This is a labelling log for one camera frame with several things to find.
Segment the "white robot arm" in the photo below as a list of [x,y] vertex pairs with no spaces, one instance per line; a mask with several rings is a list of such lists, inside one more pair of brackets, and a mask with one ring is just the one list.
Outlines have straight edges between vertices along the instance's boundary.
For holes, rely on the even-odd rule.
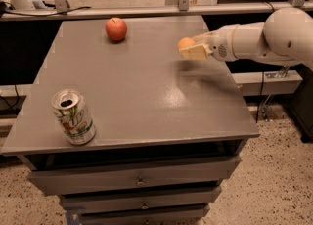
[[184,37],[178,42],[177,50],[188,60],[249,59],[284,67],[304,64],[313,70],[313,18],[298,8],[282,8],[265,22],[226,25]]

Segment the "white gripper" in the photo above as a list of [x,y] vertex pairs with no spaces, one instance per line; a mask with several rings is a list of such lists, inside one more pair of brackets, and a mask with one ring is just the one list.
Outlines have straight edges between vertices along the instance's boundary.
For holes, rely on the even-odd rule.
[[218,61],[233,62],[237,58],[233,53],[233,34],[235,25],[223,26],[214,31],[193,36],[196,42],[205,42],[209,38],[209,47],[206,44],[195,44],[179,49],[179,54],[186,60],[206,60],[212,56]]

